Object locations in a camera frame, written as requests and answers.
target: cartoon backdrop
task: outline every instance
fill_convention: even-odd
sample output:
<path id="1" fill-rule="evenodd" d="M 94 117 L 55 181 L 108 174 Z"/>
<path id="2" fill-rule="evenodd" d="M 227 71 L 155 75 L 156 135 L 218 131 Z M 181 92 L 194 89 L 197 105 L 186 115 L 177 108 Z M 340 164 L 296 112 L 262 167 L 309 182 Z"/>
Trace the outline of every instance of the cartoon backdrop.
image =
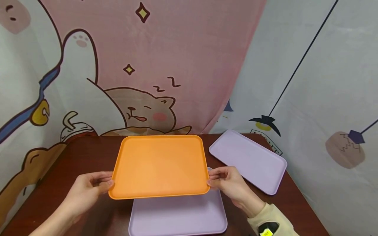
<path id="1" fill-rule="evenodd" d="M 264 135 L 331 235 L 378 235 L 377 8 L 268 1 L 211 131 Z"/>
<path id="2" fill-rule="evenodd" d="M 264 5 L 0 1 L 0 230 L 77 137 L 208 132 Z"/>

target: orange tray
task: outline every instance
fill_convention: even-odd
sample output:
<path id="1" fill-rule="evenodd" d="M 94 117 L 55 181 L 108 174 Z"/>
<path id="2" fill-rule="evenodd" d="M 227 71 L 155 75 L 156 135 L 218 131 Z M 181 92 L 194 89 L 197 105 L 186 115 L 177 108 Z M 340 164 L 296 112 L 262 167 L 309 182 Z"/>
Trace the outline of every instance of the orange tray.
<path id="1" fill-rule="evenodd" d="M 210 189 L 202 139 L 196 135 L 125 138 L 112 179 L 112 199 L 200 195 Z"/>

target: brown table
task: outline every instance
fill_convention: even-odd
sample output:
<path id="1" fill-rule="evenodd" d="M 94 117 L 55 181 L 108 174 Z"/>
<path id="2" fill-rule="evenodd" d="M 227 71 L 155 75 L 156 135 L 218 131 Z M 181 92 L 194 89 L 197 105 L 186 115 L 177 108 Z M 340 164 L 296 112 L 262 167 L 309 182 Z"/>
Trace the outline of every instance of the brown table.
<path id="1" fill-rule="evenodd" d="M 200 135 L 205 148 L 206 161 L 211 168 L 224 166 L 208 151 L 219 136 L 218 134 Z M 271 150 L 262 136 L 258 134 L 245 136 Z M 29 235 L 59 206 L 78 175 L 95 171 L 112 171 L 123 138 L 82 137 L 70 143 L 5 228 L 2 236 Z M 329 235 L 287 172 L 274 196 L 267 196 L 253 185 L 249 184 L 249 186 L 264 201 L 274 203 L 292 222 L 299 235 Z M 225 195 L 222 195 L 222 199 L 228 220 L 228 228 L 223 235 L 253 234 L 244 213 Z M 69 229 L 66 235 L 128 235 L 132 205 L 132 200 L 115 201 L 105 194 L 77 224 Z"/>

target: yellow label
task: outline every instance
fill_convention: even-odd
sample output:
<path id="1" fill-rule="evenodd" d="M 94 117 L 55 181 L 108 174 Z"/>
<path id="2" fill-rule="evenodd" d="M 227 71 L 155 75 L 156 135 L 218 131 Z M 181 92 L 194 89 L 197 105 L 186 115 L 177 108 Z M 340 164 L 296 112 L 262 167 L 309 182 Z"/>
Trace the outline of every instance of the yellow label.
<path id="1" fill-rule="evenodd" d="M 264 232 L 260 233 L 260 236 L 272 236 L 273 233 L 270 231 L 270 229 L 266 228 Z"/>

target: lavender plastic tray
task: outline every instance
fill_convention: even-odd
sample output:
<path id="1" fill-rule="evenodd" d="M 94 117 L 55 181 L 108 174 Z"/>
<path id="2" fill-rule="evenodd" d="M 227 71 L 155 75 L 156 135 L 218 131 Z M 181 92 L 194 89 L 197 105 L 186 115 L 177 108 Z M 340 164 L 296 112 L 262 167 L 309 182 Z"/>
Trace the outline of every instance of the lavender plastic tray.
<path id="1" fill-rule="evenodd" d="M 268 195 L 277 193 L 287 167 L 284 158 L 234 130 L 224 132 L 209 152 Z"/>
<path id="2" fill-rule="evenodd" d="M 129 235 L 205 235 L 220 234 L 226 229 L 220 192 L 210 190 L 205 195 L 135 199 Z"/>

